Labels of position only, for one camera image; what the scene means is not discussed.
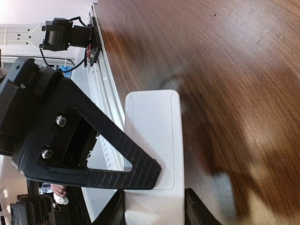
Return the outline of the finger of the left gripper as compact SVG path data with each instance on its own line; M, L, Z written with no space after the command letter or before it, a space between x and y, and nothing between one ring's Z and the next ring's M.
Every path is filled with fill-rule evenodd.
M154 188L161 165L72 80L43 76L25 92L34 116L12 164L27 179L88 188Z

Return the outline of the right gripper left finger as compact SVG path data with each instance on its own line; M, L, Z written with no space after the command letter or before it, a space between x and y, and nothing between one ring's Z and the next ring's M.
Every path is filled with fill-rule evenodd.
M125 193L117 190L91 225L125 225Z

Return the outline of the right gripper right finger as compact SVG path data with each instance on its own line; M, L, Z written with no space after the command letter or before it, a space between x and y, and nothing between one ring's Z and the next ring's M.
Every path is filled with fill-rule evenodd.
M185 225L222 225L191 188L185 189Z

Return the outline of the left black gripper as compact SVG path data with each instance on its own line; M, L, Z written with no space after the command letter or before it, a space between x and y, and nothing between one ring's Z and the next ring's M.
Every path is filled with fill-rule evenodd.
M33 58L16 59L0 80L0 153L13 156L16 146L29 133L39 107L47 101L63 77L61 69L39 67Z

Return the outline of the white remote control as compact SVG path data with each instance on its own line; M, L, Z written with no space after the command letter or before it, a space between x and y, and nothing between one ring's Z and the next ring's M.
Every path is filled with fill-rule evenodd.
M184 156L178 92L169 89L129 93L125 133L143 154L131 166L143 177L142 186L125 191L126 224L184 224Z

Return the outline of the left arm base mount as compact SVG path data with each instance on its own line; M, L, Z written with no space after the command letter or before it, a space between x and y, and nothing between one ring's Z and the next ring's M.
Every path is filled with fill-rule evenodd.
M42 26L45 35L39 47L53 52L66 51L70 46L84 48L86 52L84 61L88 61L92 67L102 51L97 20L91 17L90 23L86 26L73 25L75 20L82 23L81 17L54 18L45 22Z

